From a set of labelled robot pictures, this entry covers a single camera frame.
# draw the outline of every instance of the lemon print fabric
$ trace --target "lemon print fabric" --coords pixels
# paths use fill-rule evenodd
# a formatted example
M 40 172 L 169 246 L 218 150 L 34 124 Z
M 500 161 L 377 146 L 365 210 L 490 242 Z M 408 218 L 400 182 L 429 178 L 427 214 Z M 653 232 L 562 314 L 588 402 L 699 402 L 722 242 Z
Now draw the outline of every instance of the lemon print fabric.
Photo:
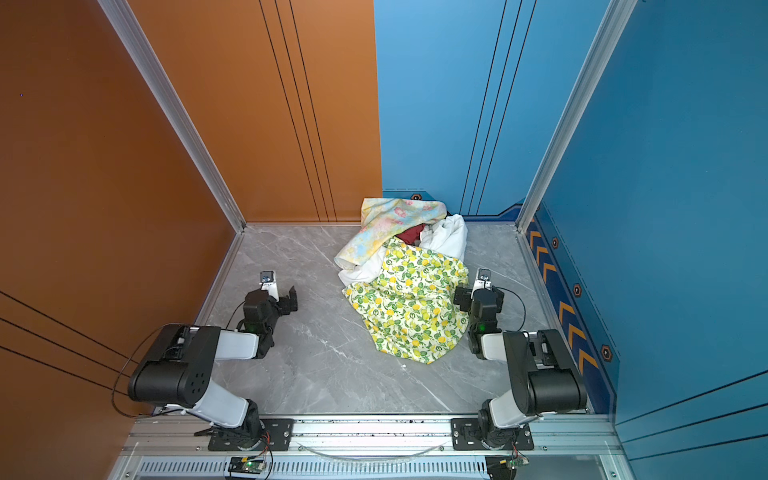
M 380 352 L 432 363 L 456 346 L 467 328 L 467 313 L 453 304 L 456 287 L 467 283 L 467 268 L 456 258 L 396 237 L 384 246 L 381 275 L 342 292 Z

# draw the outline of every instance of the blue panel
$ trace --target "blue panel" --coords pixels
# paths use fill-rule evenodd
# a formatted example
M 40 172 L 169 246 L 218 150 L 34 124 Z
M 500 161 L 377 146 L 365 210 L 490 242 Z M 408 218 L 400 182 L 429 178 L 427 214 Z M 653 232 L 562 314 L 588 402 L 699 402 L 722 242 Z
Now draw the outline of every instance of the blue panel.
M 547 251 L 546 253 L 542 252 L 541 254 L 548 254 L 554 257 L 554 263 L 558 266 L 558 271 L 563 276 L 568 291 L 572 292 L 576 284 L 581 288 L 581 296 L 577 298 L 572 297 L 573 303 L 571 305 L 574 306 L 578 315 L 581 317 L 581 320 L 584 323 L 584 328 L 591 338 L 594 351 L 599 353 L 597 357 L 598 361 L 605 369 L 607 377 L 611 382 L 611 386 L 615 391 L 616 385 L 618 384 L 621 355 L 611 339 L 611 336 L 608 334 L 603 319 L 598 314 L 597 309 L 592 302 L 588 285 L 584 282 L 584 279 L 581 278 L 576 269 L 574 261 L 568 252 L 568 245 L 561 241 L 558 228 L 552 221 L 547 206 L 544 203 L 541 204 L 541 208 L 536 212 L 534 222 L 538 225 L 541 234 L 548 239 L 546 245 Z M 555 238 L 558 239 L 558 248 L 556 249 L 552 247 Z M 555 311 L 559 313 L 558 305 L 555 305 L 554 307 Z M 607 361 L 601 355 L 604 346 L 607 346 L 610 349 L 610 361 Z
M 624 443 L 628 459 L 691 449 L 768 433 L 768 407 Z
M 622 442 L 632 443 L 633 439 L 656 432 L 764 405 L 768 403 L 767 392 L 768 373 L 616 425 L 616 433 Z M 745 436 L 744 432 L 736 432 L 736 435 Z
M 766 451 L 768 438 L 762 438 L 635 460 L 630 465 L 636 478 L 653 480 L 765 478 Z
M 765 368 L 765 18 L 638 2 L 545 196 L 621 350 L 619 422 Z
M 496 214 L 509 205 L 510 196 L 528 194 L 607 5 L 608 0 L 537 2 L 480 203 L 481 214 Z
M 580 310 L 574 308 L 574 300 L 562 276 L 561 267 L 551 254 L 551 239 L 546 237 L 538 221 L 533 221 L 528 226 L 526 239 L 547 287 L 554 311 L 558 312 L 562 332 L 584 379 L 594 413 L 613 415 L 614 390 L 605 375 L 605 367 L 598 355 L 599 350 L 595 347 L 594 337 L 585 326 Z
M 375 0 L 384 190 L 482 215 L 525 197 L 608 0 L 534 3 Z
M 374 6 L 382 185 L 458 212 L 504 2 Z

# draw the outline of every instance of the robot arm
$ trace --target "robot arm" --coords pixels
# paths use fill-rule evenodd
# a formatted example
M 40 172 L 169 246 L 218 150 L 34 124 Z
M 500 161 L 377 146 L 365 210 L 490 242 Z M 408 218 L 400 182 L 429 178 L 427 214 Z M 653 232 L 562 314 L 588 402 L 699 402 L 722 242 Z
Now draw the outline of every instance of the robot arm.
M 469 345 L 480 359 L 506 362 L 510 389 L 486 400 L 478 413 L 480 440 L 503 448 L 517 431 L 539 415 L 583 409 L 587 391 L 581 375 L 555 329 L 502 332 L 496 314 L 504 294 L 491 285 L 490 270 L 478 270 L 472 290 L 459 287 L 454 303 L 469 312 Z
M 211 422 L 195 435 L 226 437 L 240 449 L 254 447 L 264 434 L 257 404 L 236 396 L 210 378 L 214 360 L 261 359 L 274 346 L 277 319 L 298 310 L 296 290 L 277 296 L 274 272 L 246 295 L 238 330 L 218 326 L 165 326 L 128 382 L 135 402 L 181 409 Z
M 587 405 L 581 375 L 557 330 L 490 333 L 480 345 L 486 359 L 506 362 L 509 370 L 510 390 L 481 412 L 493 428 L 516 428 L 544 413 Z

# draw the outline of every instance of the black bracket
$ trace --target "black bracket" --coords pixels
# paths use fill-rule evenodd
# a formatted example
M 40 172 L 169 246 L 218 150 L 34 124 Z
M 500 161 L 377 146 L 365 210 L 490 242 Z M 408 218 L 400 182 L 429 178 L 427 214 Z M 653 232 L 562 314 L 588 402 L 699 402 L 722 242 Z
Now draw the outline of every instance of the black bracket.
M 261 422 L 264 430 L 263 435 L 270 434 L 270 450 L 273 452 L 286 452 L 293 435 L 293 419 L 261 419 Z M 241 450 L 238 448 L 240 438 L 237 434 L 229 433 L 224 429 L 222 435 L 210 438 L 208 450 L 211 452 L 236 452 Z M 264 447 L 264 441 L 260 440 L 248 450 L 259 452 Z
M 451 435 L 453 449 L 466 450 L 533 450 L 531 427 L 525 425 L 517 429 L 497 429 L 494 440 L 502 446 L 498 449 L 489 448 L 482 439 L 480 422 L 477 419 L 451 419 Z

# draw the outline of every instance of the crumpled garment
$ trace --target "crumpled garment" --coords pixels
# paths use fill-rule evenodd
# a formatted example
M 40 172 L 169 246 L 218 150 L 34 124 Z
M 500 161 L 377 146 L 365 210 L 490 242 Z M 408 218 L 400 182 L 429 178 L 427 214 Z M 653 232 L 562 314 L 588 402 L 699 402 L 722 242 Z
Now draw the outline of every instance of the crumpled garment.
M 362 201 L 362 228 L 336 255 L 336 265 L 347 270 L 363 265 L 387 240 L 398 233 L 421 223 L 434 223 L 445 218 L 445 215 L 443 202 L 366 198 Z
M 464 261 L 464 252 L 467 250 L 467 226 L 461 215 L 451 215 L 434 225 L 427 225 L 420 237 L 421 248 Z
M 468 314 L 453 304 L 468 270 L 451 258 L 406 245 L 398 238 L 384 247 L 383 271 L 371 283 L 343 289 L 362 315 L 376 348 L 404 359 L 432 363 L 464 335 Z
M 447 257 L 458 258 L 463 262 L 467 247 L 467 226 L 464 223 L 464 217 L 458 214 L 451 215 L 434 225 L 427 225 L 421 232 L 419 247 L 442 253 Z M 340 271 L 339 278 L 347 286 L 355 282 L 372 281 L 381 275 L 385 251 L 386 248 L 379 248 L 363 265 Z
M 424 227 L 427 227 L 425 224 L 416 225 L 415 227 L 410 227 L 408 230 L 404 231 L 403 233 L 398 233 L 395 235 L 395 237 L 398 237 L 400 240 L 406 242 L 408 245 L 416 245 L 416 242 L 421 240 L 422 232 L 424 231 Z

